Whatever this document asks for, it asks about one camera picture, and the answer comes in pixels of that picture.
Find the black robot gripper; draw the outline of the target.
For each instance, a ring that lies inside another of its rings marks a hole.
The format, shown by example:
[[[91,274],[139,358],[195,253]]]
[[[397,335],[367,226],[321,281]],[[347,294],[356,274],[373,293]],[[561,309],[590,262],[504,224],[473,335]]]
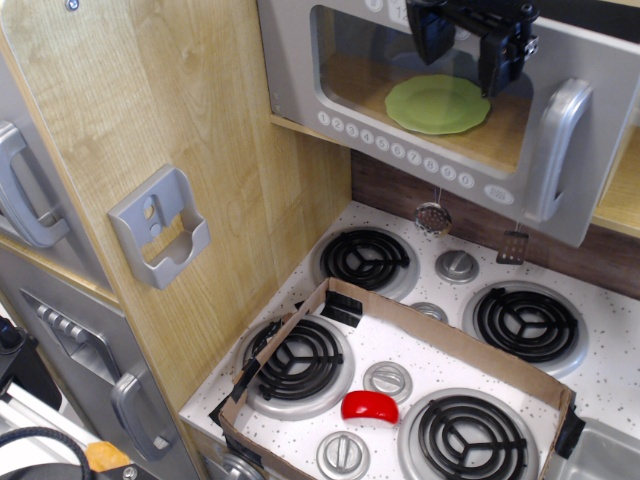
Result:
[[[478,75],[483,97],[496,97],[520,78],[538,50],[533,1],[408,1],[406,13],[417,52],[426,65],[455,43],[455,26],[480,39]]]

